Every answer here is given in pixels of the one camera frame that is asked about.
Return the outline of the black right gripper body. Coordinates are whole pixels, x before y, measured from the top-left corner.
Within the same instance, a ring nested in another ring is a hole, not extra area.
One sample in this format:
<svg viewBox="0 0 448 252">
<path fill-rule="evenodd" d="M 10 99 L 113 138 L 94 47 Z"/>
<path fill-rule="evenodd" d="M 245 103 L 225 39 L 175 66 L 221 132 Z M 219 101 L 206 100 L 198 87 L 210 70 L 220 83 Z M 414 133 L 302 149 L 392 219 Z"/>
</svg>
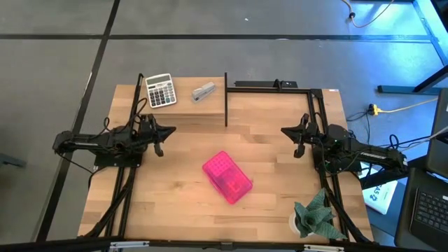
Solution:
<svg viewBox="0 0 448 252">
<path fill-rule="evenodd" d="M 309 122 L 307 124 L 307 143 L 324 147 L 324 137 L 326 135 L 320 132 L 319 126 L 316 122 Z"/>
</svg>

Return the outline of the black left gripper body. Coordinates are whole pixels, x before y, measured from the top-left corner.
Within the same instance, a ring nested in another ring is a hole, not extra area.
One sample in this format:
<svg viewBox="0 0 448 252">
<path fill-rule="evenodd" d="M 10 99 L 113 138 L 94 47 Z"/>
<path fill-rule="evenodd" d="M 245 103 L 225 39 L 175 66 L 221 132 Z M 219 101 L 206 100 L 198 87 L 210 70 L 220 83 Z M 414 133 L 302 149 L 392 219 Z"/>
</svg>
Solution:
<svg viewBox="0 0 448 252">
<path fill-rule="evenodd" d="M 153 114 L 144 114 L 140 117 L 138 129 L 138 144 L 148 145 L 158 143 L 158 135 Z"/>
</svg>

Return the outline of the pink lidded clear pencil box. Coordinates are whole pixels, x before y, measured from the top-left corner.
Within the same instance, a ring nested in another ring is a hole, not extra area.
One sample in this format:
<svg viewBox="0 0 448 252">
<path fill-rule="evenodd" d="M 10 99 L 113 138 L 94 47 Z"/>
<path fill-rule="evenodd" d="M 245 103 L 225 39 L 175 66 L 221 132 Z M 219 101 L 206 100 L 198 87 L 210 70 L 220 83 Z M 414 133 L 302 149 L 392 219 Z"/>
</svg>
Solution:
<svg viewBox="0 0 448 252">
<path fill-rule="evenodd" d="M 202 170 L 229 204 L 237 203 L 253 188 L 248 176 L 225 151 L 207 160 Z"/>
</svg>

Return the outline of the wooden shelf with black legs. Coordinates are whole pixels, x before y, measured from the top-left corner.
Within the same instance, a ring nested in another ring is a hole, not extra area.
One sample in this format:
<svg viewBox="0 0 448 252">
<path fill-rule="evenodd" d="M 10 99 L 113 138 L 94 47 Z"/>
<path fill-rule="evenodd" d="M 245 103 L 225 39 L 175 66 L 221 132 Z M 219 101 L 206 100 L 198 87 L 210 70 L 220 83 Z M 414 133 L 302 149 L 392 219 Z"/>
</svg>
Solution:
<svg viewBox="0 0 448 252">
<path fill-rule="evenodd" d="M 161 108 L 145 105 L 143 114 L 152 113 L 161 125 L 217 125 L 225 126 L 225 77 L 173 77 L 176 103 Z M 192 93 L 207 83 L 216 89 L 199 101 Z"/>
</svg>

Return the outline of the grey desk calculator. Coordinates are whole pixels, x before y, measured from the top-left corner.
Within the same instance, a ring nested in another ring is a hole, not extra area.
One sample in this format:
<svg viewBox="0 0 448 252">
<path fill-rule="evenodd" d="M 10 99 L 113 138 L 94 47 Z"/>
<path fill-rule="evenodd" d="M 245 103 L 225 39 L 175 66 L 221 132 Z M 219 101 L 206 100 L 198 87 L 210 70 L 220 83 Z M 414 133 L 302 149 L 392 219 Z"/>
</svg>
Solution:
<svg viewBox="0 0 448 252">
<path fill-rule="evenodd" d="M 170 73 L 147 77 L 145 84 L 152 109 L 171 106 L 178 101 Z"/>
</svg>

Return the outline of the grey stapler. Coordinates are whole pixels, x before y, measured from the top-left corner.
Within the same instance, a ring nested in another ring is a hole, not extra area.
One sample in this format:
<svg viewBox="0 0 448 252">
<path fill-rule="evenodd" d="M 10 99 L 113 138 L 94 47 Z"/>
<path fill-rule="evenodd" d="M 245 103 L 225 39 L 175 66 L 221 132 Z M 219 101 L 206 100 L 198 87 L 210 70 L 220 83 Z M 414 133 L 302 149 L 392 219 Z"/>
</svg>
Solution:
<svg viewBox="0 0 448 252">
<path fill-rule="evenodd" d="M 192 94 L 191 94 L 192 101 L 194 103 L 200 102 L 205 97 L 210 95 L 215 89 L 216 89 L 215 83 L 208 82 L 207 84 L 203 85 L 202 87 L 199 87 L 192 91 Z"/>
</svg>

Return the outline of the potted green plant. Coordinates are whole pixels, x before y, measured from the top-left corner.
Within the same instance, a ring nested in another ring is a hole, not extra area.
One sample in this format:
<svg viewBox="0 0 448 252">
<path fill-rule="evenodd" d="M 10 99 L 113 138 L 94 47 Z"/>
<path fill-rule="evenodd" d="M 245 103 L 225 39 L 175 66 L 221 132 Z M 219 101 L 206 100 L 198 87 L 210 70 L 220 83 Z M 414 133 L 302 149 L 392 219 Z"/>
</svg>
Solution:
<svg viewBox="0 0 448 252">
<path fill-rule="evenodd" d="M 346 235 L 330 224 L 335 215 L 324 205 L 325 199 L 326 189 L 322 188 L 307 206 L 295 202 L 294 212 L 288 219 L 290 229 L 301 238 L 318 235 L 326 239 L 346 239 Z"/>
</svg>

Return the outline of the dark grey monitor back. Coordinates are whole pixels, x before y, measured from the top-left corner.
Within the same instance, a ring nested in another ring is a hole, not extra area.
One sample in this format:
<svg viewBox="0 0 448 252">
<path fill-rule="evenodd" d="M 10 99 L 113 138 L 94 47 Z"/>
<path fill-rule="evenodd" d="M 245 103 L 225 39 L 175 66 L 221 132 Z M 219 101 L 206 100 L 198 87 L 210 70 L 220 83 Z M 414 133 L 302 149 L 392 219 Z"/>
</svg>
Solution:
<svg viewBox="0 0 448 252">
<path fill-rule="evenodd" d="M 426 164 L 428 170 L 448 179 L 448 88 L 440 91 Z"/>
</svg>

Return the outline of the black laptop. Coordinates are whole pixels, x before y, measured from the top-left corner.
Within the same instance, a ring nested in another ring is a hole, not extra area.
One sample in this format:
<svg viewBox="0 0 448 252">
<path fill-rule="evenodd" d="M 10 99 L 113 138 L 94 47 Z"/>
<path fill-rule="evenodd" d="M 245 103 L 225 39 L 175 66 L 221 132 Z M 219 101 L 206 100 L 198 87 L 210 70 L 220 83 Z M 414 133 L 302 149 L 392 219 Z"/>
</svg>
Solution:
<svg viewBox="0 0 448 252">
<path fill-rule="evenodd" d="M 448 182 L 411 169 L 394 242 L 406 249 L 448 252 Z"/>
</svg>

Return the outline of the grey floor object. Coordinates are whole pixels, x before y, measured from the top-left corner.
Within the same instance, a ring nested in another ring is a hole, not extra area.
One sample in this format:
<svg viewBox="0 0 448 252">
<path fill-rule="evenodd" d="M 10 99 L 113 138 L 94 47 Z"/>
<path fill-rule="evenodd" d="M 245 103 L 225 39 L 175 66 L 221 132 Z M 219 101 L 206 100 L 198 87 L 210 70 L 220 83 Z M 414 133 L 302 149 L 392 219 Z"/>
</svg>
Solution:
<svg viewBox="0 0 448 252">
<path fill-rule="evenodd" d="M 21 159 L 17 159 L 15 157 L 0 153 L 0 166 L 1 165 L 13 165 L 16 167 L 25 167 L 26 162 Z"/>
</svg>

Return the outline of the black metal table frame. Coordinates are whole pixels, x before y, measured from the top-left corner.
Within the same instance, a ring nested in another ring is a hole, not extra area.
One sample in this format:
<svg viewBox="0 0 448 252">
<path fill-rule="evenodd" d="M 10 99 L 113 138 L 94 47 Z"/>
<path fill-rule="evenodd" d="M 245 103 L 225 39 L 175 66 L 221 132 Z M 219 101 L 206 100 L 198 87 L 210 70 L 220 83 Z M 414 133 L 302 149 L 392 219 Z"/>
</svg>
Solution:
<svg viewBox="0 0 448 252">
<path fill-rule="evenodd" d="M 318 235 L 301 238 L 288 224 L 294 203 L 308 204 L 326 176 L 316 171 L 313 148 L 293 157 L 295 144 L 281 132 L 309 114 L 312 122 L 345 124 L 337 90 L 228 87 L 225 126 L 179 125 L 161 145 L 143 154 L 140 167 L 107 167 L 91 180 L 79 234 L 90 232 L 122 186 L 129 195 L 112 219 L 111 231 L 152 246 L 300 249 L 328 244 Z M 253 188 L 229 204 L 202 165 L 225 151 Z"/>
</svg>

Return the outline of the black table leg frame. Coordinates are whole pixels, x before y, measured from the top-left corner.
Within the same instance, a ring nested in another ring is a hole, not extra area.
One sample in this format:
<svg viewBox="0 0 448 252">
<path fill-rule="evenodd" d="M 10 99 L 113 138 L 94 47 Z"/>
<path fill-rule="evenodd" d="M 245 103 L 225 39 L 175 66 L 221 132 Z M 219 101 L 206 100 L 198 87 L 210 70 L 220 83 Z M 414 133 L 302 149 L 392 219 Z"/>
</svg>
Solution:
<svg viewBox="0 0 448 252">
<path fill-rule="evenodd" d="M 436 18 L 441 22 L 444 32 L 448 35 L 448 0 L 429 1 L 435 11 Z M 439 95 L 442 91 L 442 87 L 435 87 L 435 85 L 448 78 L 448 56 L 444 53 L 442 47 L 440 46 L 440 43 L 438 42 L 429 21 L 427 21 L 427 18 L 418 5 L 417 0 L 412 0 L 412 5 L 421 19 L 421 23 L 425 28 L 427 35 L 430 37 L 429 40 L 440 58 L 443 67 L 416 86 L 378 85 L 378 93 L 402 95 Z"/>
</svg>

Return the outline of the silver frame bracket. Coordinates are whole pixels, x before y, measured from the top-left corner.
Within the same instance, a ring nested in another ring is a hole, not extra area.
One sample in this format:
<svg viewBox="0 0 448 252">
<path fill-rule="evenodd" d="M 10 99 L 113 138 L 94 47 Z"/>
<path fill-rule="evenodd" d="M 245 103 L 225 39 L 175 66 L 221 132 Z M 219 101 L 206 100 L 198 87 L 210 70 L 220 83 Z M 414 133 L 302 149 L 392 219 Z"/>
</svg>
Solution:
<svg viewBox="0 0 448 252">
<path fill-rule="evenodd" d="M 345 252 L 344 247 L 305 244 L 303 252 Z"/>
<path fill-rule="evenodd" d="M 129 249 L 129 248 L 141 248 L 148 247 L 149 241 L 114 241 L 110 243 L 109 249 Z"/>
</svg>

